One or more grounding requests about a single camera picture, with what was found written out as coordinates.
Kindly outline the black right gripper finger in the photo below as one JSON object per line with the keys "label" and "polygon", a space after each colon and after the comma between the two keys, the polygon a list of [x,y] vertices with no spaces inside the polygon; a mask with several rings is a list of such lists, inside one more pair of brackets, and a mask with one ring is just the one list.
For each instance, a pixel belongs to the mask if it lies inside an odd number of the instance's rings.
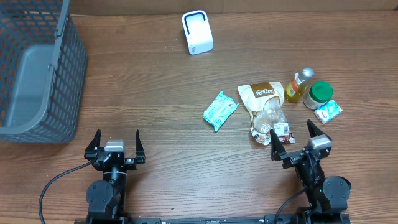
{"label": "black right gripper finger", "polygon": [[307,128],[311,137],[321,136],[325,134],[310,119],[307,120]]}
{"label": "black right gripper finger", "polygon": [[279,140],[278,135],[272,129],[270,130],[271,137],[271,159],[273,161],[280,161],[286,155],[286,150]]}

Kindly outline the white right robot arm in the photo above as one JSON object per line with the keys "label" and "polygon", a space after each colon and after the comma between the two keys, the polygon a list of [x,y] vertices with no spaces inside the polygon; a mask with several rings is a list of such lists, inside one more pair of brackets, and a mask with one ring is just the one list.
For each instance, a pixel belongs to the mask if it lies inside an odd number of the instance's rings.
{"label": "white right robot arm", "polygon": [[[286,152],[278,135],[272,129],[271,159],[282,161],[282,167],[293,167],[303,189],[286,200],[274,215],[266,215],[265,223],[312,223],[312,224],[350,224],[348,208],[351,183],[341,176],[326,177],[320,161],[330,155],[332,138],[325,134],[311,121],[307,121],[310,139],[301,150]],[[295,214],[283,215],[286,205],[305,193],[309,206],[299,207]]]}

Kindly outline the teal wet wipes pack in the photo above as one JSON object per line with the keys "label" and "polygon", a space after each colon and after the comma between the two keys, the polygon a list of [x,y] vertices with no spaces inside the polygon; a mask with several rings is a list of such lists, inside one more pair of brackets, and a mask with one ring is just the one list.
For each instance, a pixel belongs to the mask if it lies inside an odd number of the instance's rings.
{"label": "teal wet wipes pack", "polygon": [[239,104],[235,103],[231,97],[226,96],[224,91],[220,91],[211,105],[204,111],[203,118],[213,126],[214,132],[217,132],[237,110],[238,106]]}

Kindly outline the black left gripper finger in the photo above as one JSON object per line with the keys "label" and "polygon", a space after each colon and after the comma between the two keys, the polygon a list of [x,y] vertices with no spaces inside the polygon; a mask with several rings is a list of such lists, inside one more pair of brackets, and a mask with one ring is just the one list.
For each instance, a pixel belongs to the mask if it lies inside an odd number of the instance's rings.
{"label": "black left gripper finger", "polygon": [[139,130],[136,130],[136,163],[137,164],[144,164],[146,161],[144,148],[142,146]]}
{"label": "black left gripper finger", "polygon": [[95,157],[97,156],[97,150],[100,147],[100,143],[101,143],[101,130],[98,129],[96,131],[95,136],[93,137],[87,148],[85,149],[84,158],[86,160],[93,161],[95,159]]}

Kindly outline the small teal tissue pack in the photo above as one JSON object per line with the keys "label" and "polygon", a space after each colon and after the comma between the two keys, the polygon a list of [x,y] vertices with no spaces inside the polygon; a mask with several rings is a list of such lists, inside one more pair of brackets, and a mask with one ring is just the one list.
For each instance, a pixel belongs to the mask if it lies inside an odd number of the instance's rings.
{"label": "small teal tissue pack", "polygon": [[341,114],[343,109],[337,104],[335,100],[330,100],[314,111],[315,116],[323,124],[329,123],[332,119]]}

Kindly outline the yellow oil bottle silver cap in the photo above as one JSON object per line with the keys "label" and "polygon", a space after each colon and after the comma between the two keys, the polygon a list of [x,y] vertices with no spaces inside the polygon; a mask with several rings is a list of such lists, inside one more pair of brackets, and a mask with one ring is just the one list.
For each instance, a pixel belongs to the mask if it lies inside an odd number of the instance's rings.
{"label": "yellow oil bottle silver cap", "polygon": [[284,89],[285,100],[289,103],[298,102],[314,74],[314,71],[309,67],[297,72]]}

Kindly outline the green lid white jar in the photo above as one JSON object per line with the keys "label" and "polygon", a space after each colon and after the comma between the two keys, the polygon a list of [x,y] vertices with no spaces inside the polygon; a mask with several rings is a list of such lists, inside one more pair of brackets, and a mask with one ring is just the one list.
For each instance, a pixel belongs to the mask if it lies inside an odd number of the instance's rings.
{"label": "green lid white jar", "polygon": [[315,110],[328,101],[333,96],[333,87],[324,81],[316,82],[303,97],[303,103],[307,108]]}

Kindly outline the brown Pantree snack bag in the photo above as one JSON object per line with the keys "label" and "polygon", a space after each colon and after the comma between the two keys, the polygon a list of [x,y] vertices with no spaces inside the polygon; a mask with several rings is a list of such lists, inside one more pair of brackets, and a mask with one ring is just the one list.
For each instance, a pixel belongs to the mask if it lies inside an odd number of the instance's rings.
{"label": "brown Pantree snack bag", "polygon": [[284,88],[280,82],[241,85],[238,93],[251,118],[251,134],[259,144],[270,144],[270,130],[274,130],[282,144],[296,142],[282,110]]}

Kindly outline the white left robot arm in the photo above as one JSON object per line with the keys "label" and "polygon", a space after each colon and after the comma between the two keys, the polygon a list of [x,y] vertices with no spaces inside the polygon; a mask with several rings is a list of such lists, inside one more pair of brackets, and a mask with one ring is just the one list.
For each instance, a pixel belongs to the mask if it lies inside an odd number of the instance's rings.
{"label": "white left robot arm", "polygon": [[124,207],[127,172],[146,161],[139,132],[136,133],[136,156],[126,157],[125,152],[123,140],[109,140],[101,146],[101,130],[97,130],[85,149],[84,158],[103,173],[102,179],[93,182],[86,191],[87,223],[132,223]]}

